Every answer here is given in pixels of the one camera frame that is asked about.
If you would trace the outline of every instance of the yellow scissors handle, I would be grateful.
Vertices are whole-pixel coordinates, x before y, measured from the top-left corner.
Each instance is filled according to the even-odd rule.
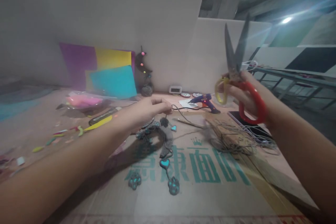
[[[227,92],[225,91],[225,85],[227,85],[229,83],[230,79],[228,77],[222,77],[220,78],[217,82],[216,82],[216,85],[215,85],[215,96],[216,96],[216,99],[217,101],[222,104],[222,105],[225,105],[226,102],[227,102],[227,99],[228,99],[228,94]],[[224,90],[224,98],[222,100],[221,96],[219,95],[219,92],[218,92],[218,87],[219,85],[223,83],[223,90]]]

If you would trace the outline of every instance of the moon-shaped ornament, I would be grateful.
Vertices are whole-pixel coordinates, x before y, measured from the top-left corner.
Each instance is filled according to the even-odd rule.
[[[136,67],[141,71],[143,72],[144,74],[146,73],[151,73],[152,70],[149,70],[148,68],[146,68],[144,66],[144,61],[143,61],[143,57],[146,55],[147,53],[145,52],[140,52],[138,53],[138,55],[135,57],[135,65]]]

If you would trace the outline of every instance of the paw print charm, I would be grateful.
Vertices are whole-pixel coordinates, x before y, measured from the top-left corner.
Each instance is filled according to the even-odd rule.
[[[128,186],[136,190],[139,185],[141,185],[141,176],[138,172],[133,172],[128,181]]]
[[[180,192],[180,182],[175,177],[168,181],[168,187],[171,195],[176,195]]]

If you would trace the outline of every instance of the purple paper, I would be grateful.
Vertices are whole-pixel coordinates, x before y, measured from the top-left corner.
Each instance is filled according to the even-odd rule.
[[[94,47],[60,43],[59,45],[68,69],[72,87],[85,91],[85,70],[97,70],[97,57]]]
[[[131,57],[132,57],[132,71],[133,71],[133,76],[135,76],[135,69],[134,69],[134,66],[135,66],[135,52],[134,51],[131,51]]]

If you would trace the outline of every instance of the digital clock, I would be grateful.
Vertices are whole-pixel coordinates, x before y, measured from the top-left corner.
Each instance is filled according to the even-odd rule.
[[[173,94],[180,94],[182,93],[182,87],[181,86],[170,86],[168,92],[173,93]]]

